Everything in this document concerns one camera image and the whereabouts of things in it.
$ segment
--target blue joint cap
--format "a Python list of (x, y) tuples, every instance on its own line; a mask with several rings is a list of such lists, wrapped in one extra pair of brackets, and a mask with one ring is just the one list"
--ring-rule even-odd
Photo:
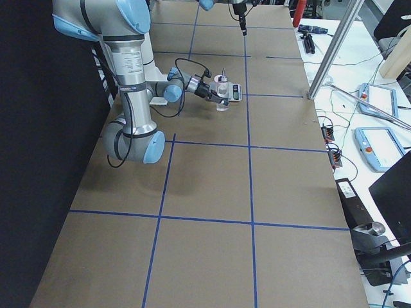
[(53, 14), (54, 27), (61, 34), (75, 39), (88, 40), (90, 42), (98, 42), (99, 37), (94, 33), (73, 24), (55, 14)]
[(181, 97), (182, 90), (178, 85), (168, 85), (162, 95), (170, 103), (175, 103)]
[(214, 1), (213, 0), (200, 0), (200, 6), (205, 10), (209, 11), (213, 8), (214, 6)]
[(117, 7), (130, 27), (140, 34), (150, 30), (150, 12), (146, 1), (116, 0)]
[(144, 164), (154, 164), (158, 162), (164, 151), (164, 145), (166, 143), (166, 138), (162, 131), (155, 133), (147, 146), (146, 153), (143, 157)]
[(167, 75), (167, 80), (170, 81), (178, 72), (179, 70), (176, 67), (172, 67)]

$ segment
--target white table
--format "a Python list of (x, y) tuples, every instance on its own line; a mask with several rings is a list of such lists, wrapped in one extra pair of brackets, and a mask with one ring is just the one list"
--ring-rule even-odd
[[(327, 28), (329, 30), (328, 33), (331, 35), (335, 33), (338, 23), (339, 21), (318, 19), (303, 19), (301, 21), (301, 24)], [(309, 83), (311, 84), (320, 65), (305, 62), (321, 62), (332, 37), (329, 35), (313, 35), (313, 41), (315, 43), (315, 54), (312, 55), (305, 53), (304, 45), (302, 43), (302, 40), (300, 39), (301, 34), (297, 33), (296, 31), (296, 35), (298, 38), (298, 44), (302, 59), (304, 61), (307, 78)], [(337, 57), (335, 58), (334, 64), (357, 64), (358, 62), (370, 59), (373, 56), (375, 57), (358, 65), (333, 65), (328, 73), (329, 76), (326, 81), (332, 81), (334, 85), (348, 92), (357, 90), (362, 83), (368, 82), (371, 79), (374, 72), (376, 71), (377, 66), (383, 60), (382, 56), (378, 55), (379, 52), (380, 51), (376, 47), (376, 44), (367, 32), (363, 23), (354, 22), (342, 47), (340, 48), (340, 51), (338, 52)], [(387, 87), (396, 89), (398, 105), (411, 107), (409, 101), (401, 90), (401, 87), (398, 85), (398, 83), (395, 82), (395, 80), (384, 79), (379, 73), (377, 73), (374, 84), (379, 85), (392, 82), (394, 83), (387, 85)], [(388, 126), (393, 129), (400, 143), (404, 147), (411, 146), (411, 132), (399, 128), (388, 121), (361, 114), (359, 108), (355, 109), (355, 101), (347, 98), (337, 91), (334, 91), (332, 95), (331, 104), (330, 94), (331, 89), (329, 87), (322, 87), (320, 89), (317, 97), (315, 98), (317, 113), (319, 116), (329, 117), (333, 121), (334, 125), (342, 126), (347, 126), (347, 121), (334, 114), (332, 110), (346, 119), (350, 119), (350, 117), (354, 113), (351, 124), (345, 136), (345, 141), (344, 135), (347, 129), (339, 126), (335, 127), (335, 143), (340, 148), (344, 145), (343, 155), (350, 158), (358, 168), (358, 176), (354, 181), (352, 181), (352, 185), (363, 201), (365, 207), (369, 211), (371, 217), (375, 221), (380, 221), (385, 224), (385, 226), (387, 226), (368, 190), (369, 186), (371, 186), (371, 184), (373, 184), (382, 175), (382, 173), (373, 172), (372, 169), (364, 161), (362, 154), (359, 152), (356, 144), (354, 143), (353, 132), (355, 128), (361, 126)], [(399, 118), (402, 121), (411, 124), (411, 110), (399, 110)], [(329, 124), (327, 119), (319, 118), (320, 124), (322, 124), (323, 121), (324, 124)], [(344, 158), (342, 159), (342, 163), (343, 167), (338, 168), (335, 171), (335, 179), (354, 178), (354, 166)], [(387, 228), (385, 235), (388, 237), (388, 239), (394, 238), (389, 228)], [(386, 290), (388, 288), (388, 285), (372, 287), (365, 277), (363, 277), (363, 284), (369, 303), (374, 307), (377, 307), (376, 305), (381, 305), (385, 296), (382, 291)], [(394, 293), (394, 295), (389, 297), (387, 305), (392, 306), (393, 300), (411, 303), (411, 279), (408, 280), (407, 285), (394, 285), (392, 287), (392, 292)]]

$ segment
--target black monitor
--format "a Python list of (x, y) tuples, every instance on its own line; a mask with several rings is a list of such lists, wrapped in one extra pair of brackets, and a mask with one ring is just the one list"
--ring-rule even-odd
[(372, 198), (400, 244), (411, 241), (411, 152), (369, 187)]

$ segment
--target red fire extinguisher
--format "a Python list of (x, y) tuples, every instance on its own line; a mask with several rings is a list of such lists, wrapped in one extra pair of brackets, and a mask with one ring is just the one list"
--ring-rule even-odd
[(293, 27), (296, 28), (298, 25), (300, 25), (300, 20), (301, 17), (304, 13), (304, 10), (307, 5), (307, 0), (299, 0), (297, 4), (297, 9), (294, 14), (294, 20), (293, 20)]

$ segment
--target white bottle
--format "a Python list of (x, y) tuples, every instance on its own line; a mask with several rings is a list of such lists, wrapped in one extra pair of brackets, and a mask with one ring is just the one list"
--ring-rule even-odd
[[(229, 97), (229, 79), (225, 75), (225, 69), (223, 69), (222, 74), (217, 76), (217, 81), (216, 81), (216, 88), (217, 88), (217, 94), (221, 98), (227, 98)], [(228, 105), (225, 106), (223, 104), (216, 104), (217, 106), (217, 111), (226, 111), (229, 109)]]

